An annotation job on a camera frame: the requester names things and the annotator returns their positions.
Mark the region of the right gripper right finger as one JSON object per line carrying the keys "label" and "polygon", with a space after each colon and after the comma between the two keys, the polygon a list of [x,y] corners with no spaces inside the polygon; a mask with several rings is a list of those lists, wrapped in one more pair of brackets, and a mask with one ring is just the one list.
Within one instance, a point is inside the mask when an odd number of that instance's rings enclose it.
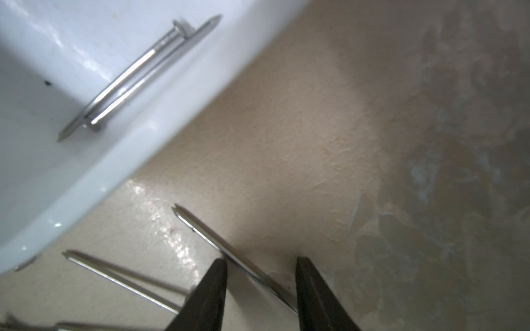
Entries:
{"label": "right gripper right finger", "polygon": [[295,282],[301,330],[360,329],[308,257],[297,258]]}

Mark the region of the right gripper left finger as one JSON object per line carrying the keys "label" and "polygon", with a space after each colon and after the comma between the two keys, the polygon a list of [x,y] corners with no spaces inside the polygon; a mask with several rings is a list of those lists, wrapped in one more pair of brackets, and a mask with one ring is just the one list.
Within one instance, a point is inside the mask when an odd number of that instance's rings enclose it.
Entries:
{"label": "right gripper left finger", "polygon": [[227,280],[227,261],[216,259],[166,331],[221,330]]}

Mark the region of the white plastic storage box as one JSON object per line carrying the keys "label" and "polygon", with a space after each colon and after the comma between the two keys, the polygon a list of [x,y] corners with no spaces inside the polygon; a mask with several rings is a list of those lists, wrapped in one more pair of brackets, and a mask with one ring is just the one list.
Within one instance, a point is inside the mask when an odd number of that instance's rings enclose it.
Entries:
{"label": "white plastic storage box", "polygon": [[[306,1],[3,1],[1,271],[30,263],[198,116]],[[97,132],[59,132],[181,22],[219,25]]]}

